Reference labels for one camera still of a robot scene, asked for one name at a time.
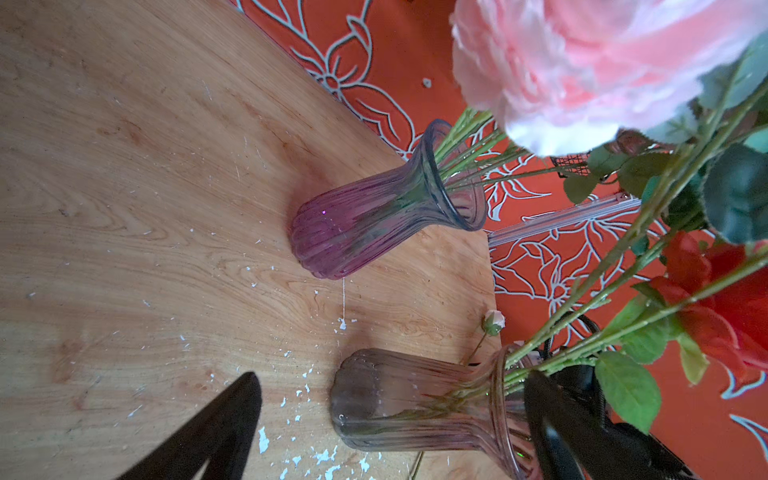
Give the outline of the white rose stem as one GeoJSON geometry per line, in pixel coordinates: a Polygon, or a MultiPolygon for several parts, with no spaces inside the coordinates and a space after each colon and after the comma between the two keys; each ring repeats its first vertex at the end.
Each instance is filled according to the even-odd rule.
{"type": "MultiPolygon", "coordinates": [[[[505,327],[505,324],[506,324],[506,319],[499,310],[488,310],[481,321],[481,329],[482,329],[483,335],[480,338],[480,340],[477,342],[472,352],[464,358],[464,360],[462,361],[462,364],[465,366],[469,366],[472,363],[472,360],[477,354],[478,350],[482,347],[484,341],[488,337],[498,336],[500,332],[503,330],[503,328],[505,327]]],[[[415,462],[408,474],[409,480],[416,480],[418,478],[418,474],[423,462],[424,454],[425,454],[424,451],[420,451],[417,454],[415,458],[415,462]]]]}

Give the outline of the brown ribbed glass vase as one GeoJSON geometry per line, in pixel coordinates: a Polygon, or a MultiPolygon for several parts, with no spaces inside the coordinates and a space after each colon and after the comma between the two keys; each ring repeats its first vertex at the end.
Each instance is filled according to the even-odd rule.
{"type": "Polygon", "coordinates": [[[336,433],[362,451],[477,450],[511,479],[539,479],[523,392],[507,378],[537,364],[513,346],[465,366],[384,349],[345,359],[330,391],[336,433]]]}

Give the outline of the small pink white spray stem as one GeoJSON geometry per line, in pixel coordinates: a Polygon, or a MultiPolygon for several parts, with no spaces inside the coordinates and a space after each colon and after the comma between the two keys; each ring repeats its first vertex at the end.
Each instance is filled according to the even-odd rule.
{"type": "Polygon", "coordinates": [[[687,232],[702,246],[767,244],[767,155],[750,144],[767,129],[758,109],[766,97],[767,38],[759,35],[736,61],[705,76],[696,135],[673,152],[647,153],[621,165],[617,177],[638,198],[637,217],[529,340],[503,346],[514,348],[507,366],[526,356],[538,361],[507,384],[519,385],[537,371],[548,338],[554,337],[554,356],[590,337],[580,315],[602,330],[634,297],[634,284],[664,273],[664,259],[648,253],[676,233],[687,232]]]}

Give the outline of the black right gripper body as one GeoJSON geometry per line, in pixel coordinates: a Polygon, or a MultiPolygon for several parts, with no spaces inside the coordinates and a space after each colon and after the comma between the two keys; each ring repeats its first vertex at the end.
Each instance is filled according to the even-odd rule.
{"type": "MultiPolygon", "coordinates": [[[[578,320],[586,326],[590,335],[600,332],[600,327],[586,315],[580,315],[578,320]]],[[[542,360],[548,360],[553,356],[551,350],[553,339],[554,337],[550,337],[545,340],[539,349],[542,360]]],[[[580,364],[564,367],[552,373],[550,378],[579,405],[585,407],[593,418],[606,420],[606,400],[596,378],[594,366],[580,364]]]]}

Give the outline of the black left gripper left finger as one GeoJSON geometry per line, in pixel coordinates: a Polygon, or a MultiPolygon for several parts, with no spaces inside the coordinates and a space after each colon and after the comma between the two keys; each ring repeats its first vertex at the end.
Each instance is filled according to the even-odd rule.
{"type": "Polygon", "coordinates": [[[241,479],[262,409],[252,371],[242,374],[122,479],[241,479]]]}

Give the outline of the purple ribbed glass vase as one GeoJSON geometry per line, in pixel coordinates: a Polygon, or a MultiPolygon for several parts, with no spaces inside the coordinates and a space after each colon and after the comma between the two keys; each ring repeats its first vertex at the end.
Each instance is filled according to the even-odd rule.
{"type": "Polygon", "coordinates": [[[443,120],[431,122],[403,165],[304,203],[290,227],[292,252],[301,266],[318,278],[338,280],[427,226],[482,229],[487,204],[479,182],[466,173],[449,184],[440,179],[440,170],[466,150],[455,147],[445,159],[436,157],[449,130],[443,120]]]}

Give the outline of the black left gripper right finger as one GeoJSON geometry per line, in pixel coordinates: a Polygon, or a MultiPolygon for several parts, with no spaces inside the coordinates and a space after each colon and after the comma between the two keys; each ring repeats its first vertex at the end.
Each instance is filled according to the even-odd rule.
{"type": "Polygon", "coordinates": [[[628,423],[596,416],[539,371],[524,404],[545,479],[697,479],[662,442],[628,423]]]}

